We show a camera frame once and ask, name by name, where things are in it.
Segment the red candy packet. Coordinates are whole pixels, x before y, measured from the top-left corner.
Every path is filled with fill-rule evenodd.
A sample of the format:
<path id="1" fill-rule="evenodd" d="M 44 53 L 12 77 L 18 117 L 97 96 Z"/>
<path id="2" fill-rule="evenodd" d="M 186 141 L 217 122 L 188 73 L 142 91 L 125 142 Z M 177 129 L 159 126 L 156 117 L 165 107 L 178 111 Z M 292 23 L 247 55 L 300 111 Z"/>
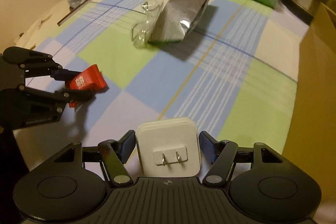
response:
<path id="1" fill-rule="evenodd" d="M 97 64 L 94 64 L 73 79 L 66 81 L 65 87 L 70 90 L 90 90 L 95 94 L 106 91 L 108 84 Z"/>

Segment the white power adapter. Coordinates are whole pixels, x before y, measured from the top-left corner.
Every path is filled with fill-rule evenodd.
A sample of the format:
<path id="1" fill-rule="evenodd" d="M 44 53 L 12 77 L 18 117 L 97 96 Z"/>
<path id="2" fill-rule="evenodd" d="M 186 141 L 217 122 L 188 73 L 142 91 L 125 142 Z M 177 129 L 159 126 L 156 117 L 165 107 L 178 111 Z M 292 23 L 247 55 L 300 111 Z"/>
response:
<path id="1" fill-rule="evenodd" d="M 201 170 L 199 132 L 189 118 L 144 123 L 136 129 L 135 139 L 147 177 L 192 177 Z"/>

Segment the clear plastic hook bag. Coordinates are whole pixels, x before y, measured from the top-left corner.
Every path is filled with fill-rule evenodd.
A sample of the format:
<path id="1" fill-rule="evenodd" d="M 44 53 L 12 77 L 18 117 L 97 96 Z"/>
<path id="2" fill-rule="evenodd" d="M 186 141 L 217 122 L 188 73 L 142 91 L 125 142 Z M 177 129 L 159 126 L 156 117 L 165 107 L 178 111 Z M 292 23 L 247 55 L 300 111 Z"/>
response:
<path id="1" fill-rule="evenodd" d="M 141 9 L 144 19 L 131 28 L 131 41 L 136 48 L 146 48 L 154 26 L 163 9 L 164 0 L 143 0 Z"/>

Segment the silver foil tea bag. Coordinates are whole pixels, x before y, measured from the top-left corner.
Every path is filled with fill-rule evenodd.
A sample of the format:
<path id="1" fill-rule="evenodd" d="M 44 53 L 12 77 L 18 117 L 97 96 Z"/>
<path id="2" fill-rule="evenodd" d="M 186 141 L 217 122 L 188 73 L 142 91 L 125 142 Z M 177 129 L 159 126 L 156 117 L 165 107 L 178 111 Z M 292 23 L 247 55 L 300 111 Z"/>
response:
<path id="1" fill-rule="evenodd" d="M 169 0 L 149 36 L 150 44 L 182 42 L 200 22 L 210 0 Z"/>

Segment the brown cardboard box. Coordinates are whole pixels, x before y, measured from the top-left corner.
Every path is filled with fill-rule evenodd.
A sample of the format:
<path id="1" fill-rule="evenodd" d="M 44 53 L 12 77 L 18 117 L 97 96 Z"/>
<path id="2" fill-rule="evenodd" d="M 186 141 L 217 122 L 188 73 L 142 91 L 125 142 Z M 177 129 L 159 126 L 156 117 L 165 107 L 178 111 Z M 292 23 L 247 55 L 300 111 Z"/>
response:
<path id="1" fill-rule="evenodd" d="M 293 116 L 283 155 L 335 193 L 335 12 L 321 4 L 299 46 Z"/>

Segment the checked tablecloth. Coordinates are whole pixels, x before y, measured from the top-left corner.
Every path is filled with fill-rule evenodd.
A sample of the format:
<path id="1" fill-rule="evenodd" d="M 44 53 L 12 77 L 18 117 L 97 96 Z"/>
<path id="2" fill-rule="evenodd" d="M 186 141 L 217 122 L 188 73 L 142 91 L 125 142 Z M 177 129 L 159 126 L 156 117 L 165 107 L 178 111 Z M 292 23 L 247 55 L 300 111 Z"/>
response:
<path id="1" fill-rule="evenodd" d="M 284 149 L 297 87 L 299 44 L 307 25 L 278 3 L 210 0 L 179 44 L 137 49 L 133 24 L 143 0 L 92 0 L 63 24 L 66 1 L 53 7 L 18 45 L 49 53 L 63 67 L 97 64 L 108 90 L 58 123 L 17 131 L 29 169 L 73 141 L 118 139 L 158 119 L 187 117 L 218 139 Z"/>

